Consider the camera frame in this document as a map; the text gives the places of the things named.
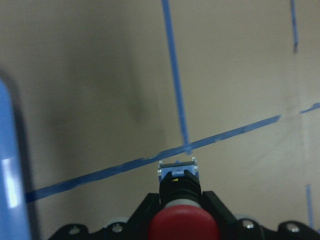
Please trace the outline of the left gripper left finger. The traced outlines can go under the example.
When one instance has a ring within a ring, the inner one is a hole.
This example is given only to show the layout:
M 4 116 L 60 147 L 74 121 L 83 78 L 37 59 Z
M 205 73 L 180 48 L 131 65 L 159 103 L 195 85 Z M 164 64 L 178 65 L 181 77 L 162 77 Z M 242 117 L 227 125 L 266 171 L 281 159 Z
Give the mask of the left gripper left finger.
M 133 229 L 147 229 L 160 209 L 160 195 L 158 193 L 148 193 L 128 219 L 127 224 Z

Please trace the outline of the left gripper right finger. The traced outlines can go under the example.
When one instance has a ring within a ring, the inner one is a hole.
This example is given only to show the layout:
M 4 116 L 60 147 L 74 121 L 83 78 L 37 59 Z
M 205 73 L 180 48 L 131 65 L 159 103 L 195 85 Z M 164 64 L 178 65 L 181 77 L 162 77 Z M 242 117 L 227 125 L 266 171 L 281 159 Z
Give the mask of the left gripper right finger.
M 234 227 L 237 220 L 213 191 L 203 191 L 201 204 L 211 214 L 219 227 Z

